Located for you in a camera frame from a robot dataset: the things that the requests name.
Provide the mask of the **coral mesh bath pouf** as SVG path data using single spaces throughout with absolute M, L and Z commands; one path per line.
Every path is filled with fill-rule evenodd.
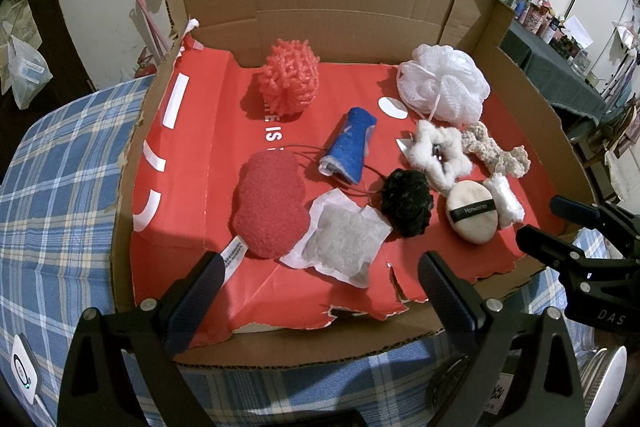
M 258 90 L 270 112 L 302 113 L 317 98 L 320 58 L 307 40 L 282 40 L 271 47 L 257 76 Z

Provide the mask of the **beige crochet scrunchie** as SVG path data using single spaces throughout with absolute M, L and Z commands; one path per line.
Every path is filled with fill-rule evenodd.
M 503 150 L 494 138 L 489 135 L 487 127 L 477 121 L 468 124 L 461 132 L 461 143 L 465 154 L 479 159 L 490 174 L 503 174 L 520 179 L 528 173 L 530 159 L 523 145 Z

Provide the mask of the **blue cloth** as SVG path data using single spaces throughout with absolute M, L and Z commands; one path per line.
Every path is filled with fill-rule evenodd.
M 323 176 L 341 176 L 350 184 L 358 184 L 377 123 L 376 118 L 364 108 L 349 109 L 340 133 L 319 160 L 319 172 Z

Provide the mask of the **white wardrobe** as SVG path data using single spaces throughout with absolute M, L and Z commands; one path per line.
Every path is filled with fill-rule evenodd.
M 567 14 L 571 16 L 577 17 L 592 39 L 587 48 L 588 78 L 597 79 L 594 87 L 602 92 L 626 55 L 615 24 L 639 18 L 634 12 L 634 0 L 574 0 Z

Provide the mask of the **white sachet bag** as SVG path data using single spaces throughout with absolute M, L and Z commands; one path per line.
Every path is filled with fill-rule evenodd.
M 279 261 L 368 288 L 370 266 L 393 231 L 382 213 L 369 205 L 359 207 L 334 188 L 314 200 L 309 217 L 308 231 Z

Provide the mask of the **beige powder puff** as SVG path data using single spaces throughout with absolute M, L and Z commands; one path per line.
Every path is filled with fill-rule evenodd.
M 498 229 L 495 199 L 486 187 L 472 180 L 451 187 L 446 198 L 446 216 L 462 239 L 476 245 L 488 243 Z

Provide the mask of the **cardboard box red interior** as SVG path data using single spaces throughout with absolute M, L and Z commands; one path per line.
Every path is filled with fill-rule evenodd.
M 472 122 L 525 150 L 509 185 L 551 235 L 591 204 L 555 111 L 501 49 L 499 0 L 166 0 L 177 38 L 127 145 L 112 246 L 117 309 L 160 300 L 201 257 L 224 283 L 179 348 L 191 365 L 299 366 L 439 329 L 418 264 L 436 251 L 486 297 L 538 262 L 497 225 Z M 461 225 L 491 222 L 467 241 Z

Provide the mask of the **black scrunchie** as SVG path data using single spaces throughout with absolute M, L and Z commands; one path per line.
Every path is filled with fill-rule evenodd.
M 422 235 L 430 225 L 434 197 L 424 173 L 395 169 L 381 190 L 381 212 L 402 237 Z

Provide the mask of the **red heart plush sponge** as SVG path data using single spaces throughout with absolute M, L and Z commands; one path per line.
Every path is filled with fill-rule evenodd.
M 241 169 L 231 230 L 251 256 L 277 261 L 309 229 L 305 197 L 296 156 L 289 150 L 260 150 Z

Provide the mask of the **plastic bag on door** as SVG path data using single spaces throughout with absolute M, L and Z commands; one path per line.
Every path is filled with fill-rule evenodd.
M 52 79 L 47 61 L 29 43 L 10 37 L 8 49 L 9 80 L 19 109 L 28 109 L 35 96 Z

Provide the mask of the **small glass jar yellow contents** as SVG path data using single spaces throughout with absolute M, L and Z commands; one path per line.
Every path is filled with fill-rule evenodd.
M 580 370 L 586 427 L 606 423 L 623 387 L 626 368 L 627 349 L 620 346 L 600 348 Z

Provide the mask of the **white mesh bath pouf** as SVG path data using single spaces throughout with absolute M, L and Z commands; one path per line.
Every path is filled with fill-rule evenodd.
M 420 44 L 398 65 L 396 84 L 401 101 L 419 116 L 458 128 L 480 121 L 490 95 L 472 57 L 452 46 Z

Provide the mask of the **white fluffy scrunchie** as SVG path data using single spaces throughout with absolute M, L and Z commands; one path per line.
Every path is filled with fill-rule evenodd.
M 461 132 L 454 127 L 437 127 L 421 119 L 406 153 L 409 165 L 422 171 L 428 184 L 447 196 L 454 184 L 473 171 L 463 152 Z

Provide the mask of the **dark green covered side table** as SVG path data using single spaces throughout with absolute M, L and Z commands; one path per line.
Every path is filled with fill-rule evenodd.
M 605 111 L 603 98 L 584 78 L 573 72 L 567 60 L 550 44 L 514 20 L 500 49 L 518 65 L 551 106 L 599 124 Z

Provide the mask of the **white cloth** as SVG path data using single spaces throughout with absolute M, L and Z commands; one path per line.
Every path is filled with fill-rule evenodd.
M 523 223 L 525 209 L 512 191 L 511 185 L 502 173 L 494 173 L 482 184 L 494 199 L 498 212 L 498 225 L 501 230 Z

